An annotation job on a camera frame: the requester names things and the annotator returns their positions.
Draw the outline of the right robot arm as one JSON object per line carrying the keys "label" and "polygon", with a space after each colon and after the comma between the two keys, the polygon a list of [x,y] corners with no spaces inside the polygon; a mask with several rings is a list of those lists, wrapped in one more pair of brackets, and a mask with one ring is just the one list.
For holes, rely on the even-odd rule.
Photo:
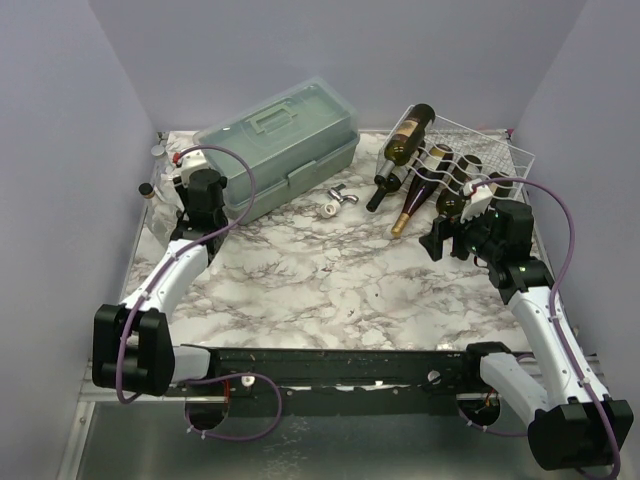
{"label": "right robot arm", "polygon": [[547,471],[608,466],[621,470],[620,450],[632,426],[625,400],[613,399],[582,354],[546,264],[531,253],[534,217],[529,205],[501,200],[471,220],[437,217],[420,239],[432,260],[451,255],[486,262],[491,284],[516,317],[542,379],[536,381],[501,348],[464,362],[460,379],[469,390],[494,388],[527,428],[531,453]]}

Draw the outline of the round clear bottle dark label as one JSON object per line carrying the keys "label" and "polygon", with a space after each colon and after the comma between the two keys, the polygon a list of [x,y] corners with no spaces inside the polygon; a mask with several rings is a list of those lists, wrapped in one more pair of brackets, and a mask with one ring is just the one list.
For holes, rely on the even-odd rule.
{"label": "round clear bottle dark label", "polygon": [[164,145],[158,144],[151,148],[154,160],[151,184],[161,187],[165,181],[172,181],[180,176],[181,158],[179,151],[168,151]]}

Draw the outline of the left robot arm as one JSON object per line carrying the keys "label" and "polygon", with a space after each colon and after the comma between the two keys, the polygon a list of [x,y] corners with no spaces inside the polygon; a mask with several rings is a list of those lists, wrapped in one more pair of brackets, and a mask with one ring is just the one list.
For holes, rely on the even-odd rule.
{"label": "left robot arm", "polygon": [[114,389],[123,404],[143,394],[161,396],[183,380],[201,395],[221,385],[222,372],[209,354],[173,346],[168,320],[225,240],[226,183],[212,169],[191,173],[187,182],[176,180],[183,212],[161,261],[134,293],[119,304],[102,305],[94,316],[92,380]]}

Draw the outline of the clear bottle white label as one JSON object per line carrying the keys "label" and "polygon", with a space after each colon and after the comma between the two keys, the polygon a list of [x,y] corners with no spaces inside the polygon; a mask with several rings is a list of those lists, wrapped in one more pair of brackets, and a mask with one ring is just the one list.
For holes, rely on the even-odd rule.
{"label": "clear bottle white label", "polygon": [[181,212],[179,196],[172,187],[158,187],[149,182],[141,183],[138,191],[146,203],[146,226],[160,245],[166,248]]}

